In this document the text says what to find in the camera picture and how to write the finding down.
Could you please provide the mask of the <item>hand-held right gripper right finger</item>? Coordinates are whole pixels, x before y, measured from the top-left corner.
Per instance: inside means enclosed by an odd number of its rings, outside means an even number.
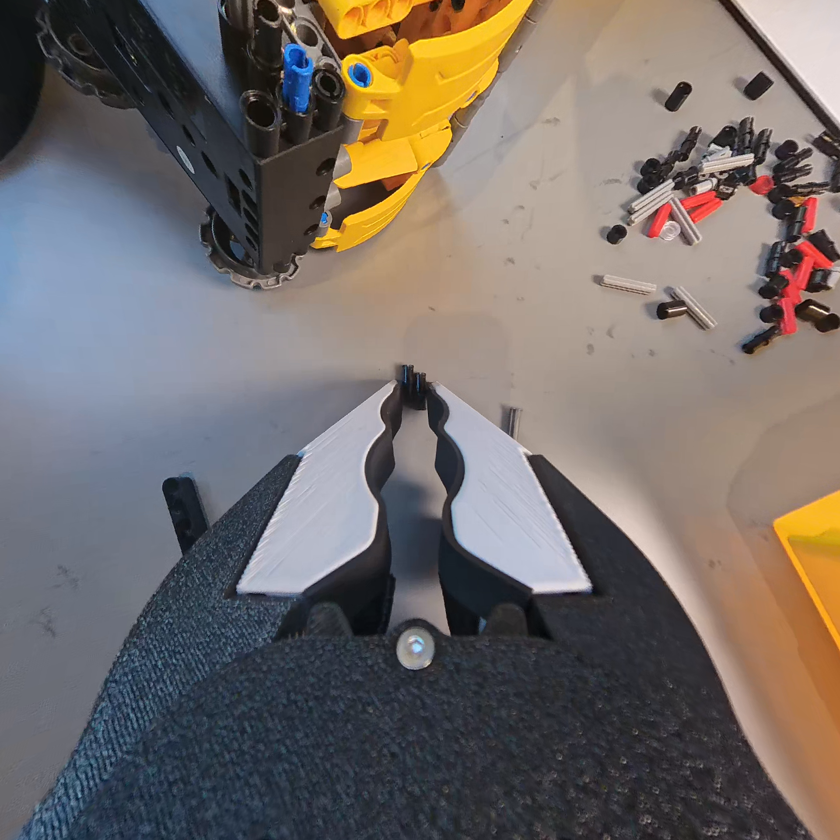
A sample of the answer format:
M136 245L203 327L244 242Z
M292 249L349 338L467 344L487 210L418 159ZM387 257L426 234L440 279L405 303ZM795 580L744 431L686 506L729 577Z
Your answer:
M440 383L427 416L446 497L438 573L450 598L590 594L531 453Z

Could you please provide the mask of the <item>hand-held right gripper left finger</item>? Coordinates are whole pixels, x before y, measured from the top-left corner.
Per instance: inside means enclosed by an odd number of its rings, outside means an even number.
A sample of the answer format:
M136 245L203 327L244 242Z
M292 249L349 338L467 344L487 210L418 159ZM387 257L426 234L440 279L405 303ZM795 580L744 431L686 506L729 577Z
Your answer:
M402 387L389 381L297 453L237 581L238 595L313 594L354 561L389 573L382 489L395 468L402 417Z

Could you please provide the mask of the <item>long black toy beam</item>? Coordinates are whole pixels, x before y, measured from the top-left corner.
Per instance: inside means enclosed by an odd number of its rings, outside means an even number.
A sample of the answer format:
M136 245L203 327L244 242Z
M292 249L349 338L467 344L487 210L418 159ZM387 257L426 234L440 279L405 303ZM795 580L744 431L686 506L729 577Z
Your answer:
M172 476L163 480L162 492L182 555L208 530L208 522L194 478Z

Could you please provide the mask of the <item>small red black parts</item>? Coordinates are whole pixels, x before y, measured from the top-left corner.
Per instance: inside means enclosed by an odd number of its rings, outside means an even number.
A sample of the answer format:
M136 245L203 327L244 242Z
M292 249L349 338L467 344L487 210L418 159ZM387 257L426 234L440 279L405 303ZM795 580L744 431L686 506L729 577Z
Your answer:
M838 198L838 121L804 140L774 138L774 129L752 115L706 132L698 124L673 147L637 166L635 198L624 219L603 238L620 245L631 228L649 239L701 242L700 225L738 194L766 203L777 228L760 247L755 291L763 301L763 328L740 351L754 355L802 324L838 331L838 310L815 299L838 289L838 238L820 227L820 206Z

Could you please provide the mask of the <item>yellow toy block robot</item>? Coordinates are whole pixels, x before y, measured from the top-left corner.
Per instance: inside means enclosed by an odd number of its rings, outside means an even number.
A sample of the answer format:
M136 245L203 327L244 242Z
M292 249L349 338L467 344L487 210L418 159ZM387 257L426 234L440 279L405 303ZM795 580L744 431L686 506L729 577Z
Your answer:
M136 109L209 203L245 288L362 244L448 156L548 2L39 2L78 91Z

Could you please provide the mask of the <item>grey desk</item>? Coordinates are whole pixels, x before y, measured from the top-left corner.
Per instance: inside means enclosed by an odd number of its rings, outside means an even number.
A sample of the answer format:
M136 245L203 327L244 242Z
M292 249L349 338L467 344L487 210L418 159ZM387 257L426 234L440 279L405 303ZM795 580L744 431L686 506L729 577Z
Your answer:
M647 158L822 120L719 2L554 2L396 220L280 290L205 258L206 203L136 112L50 72L2 168L2 838L49 791L179 558L162 480L219 518L413 363L546 456L675 589L753 747L838 838L838 652L773 521L838 489L838 334L754 355L776 237L739 192L695 247L605 232Z

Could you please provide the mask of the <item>yellow plastic bin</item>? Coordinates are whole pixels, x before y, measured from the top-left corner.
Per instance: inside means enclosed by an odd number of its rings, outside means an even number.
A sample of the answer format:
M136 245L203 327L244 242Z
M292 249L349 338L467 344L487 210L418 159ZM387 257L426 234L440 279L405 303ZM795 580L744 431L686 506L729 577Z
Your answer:
M784 514L773 530L839 646L839 491Z

